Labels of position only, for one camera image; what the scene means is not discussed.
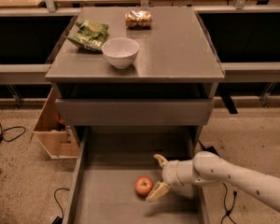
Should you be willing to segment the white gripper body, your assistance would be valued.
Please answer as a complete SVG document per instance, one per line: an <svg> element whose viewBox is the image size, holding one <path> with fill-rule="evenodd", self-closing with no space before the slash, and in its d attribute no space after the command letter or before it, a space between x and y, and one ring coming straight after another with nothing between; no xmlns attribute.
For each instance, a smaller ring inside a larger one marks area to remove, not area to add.
<svg viewBox="0 0 280 224"><path fill-rule="evenodd" d="M162 179L169 187L192 183L193 164L188 161L168 161L162 167Z"/></svg>

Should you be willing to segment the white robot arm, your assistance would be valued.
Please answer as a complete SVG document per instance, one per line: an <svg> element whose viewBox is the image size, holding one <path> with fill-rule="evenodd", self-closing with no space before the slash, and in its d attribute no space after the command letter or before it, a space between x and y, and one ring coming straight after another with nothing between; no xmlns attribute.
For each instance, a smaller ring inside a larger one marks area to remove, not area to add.
<svg viewBox="0 0 280 224"><path fill-rule="evenodd" d="M162 155L154 158L162 168L158 181L147 196L148 202L157 201L173 187L205 186L229 182L280 213L280 178L256 172L225 161L218 155L198 152L192 160L168 161Z"/></svg>

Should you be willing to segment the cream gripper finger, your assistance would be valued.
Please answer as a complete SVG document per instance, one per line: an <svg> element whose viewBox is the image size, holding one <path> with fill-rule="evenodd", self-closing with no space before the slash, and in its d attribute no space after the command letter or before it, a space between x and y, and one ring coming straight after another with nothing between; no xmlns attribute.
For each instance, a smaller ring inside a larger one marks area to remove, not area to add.
<svg viewBox="0 0 280 224"><path fill-rule="evenodd" d="M165 182L157 181L151 192L146 197L147 202L155 202L170 190L170 187Z"/></svg>
<svg viewBox="0 0 280 224"><path fill-rule="evenodd" d="M168 163L168 160L166 160L161 154L155 154L153 158L159 163L161 168L164 168Z"/></svg>

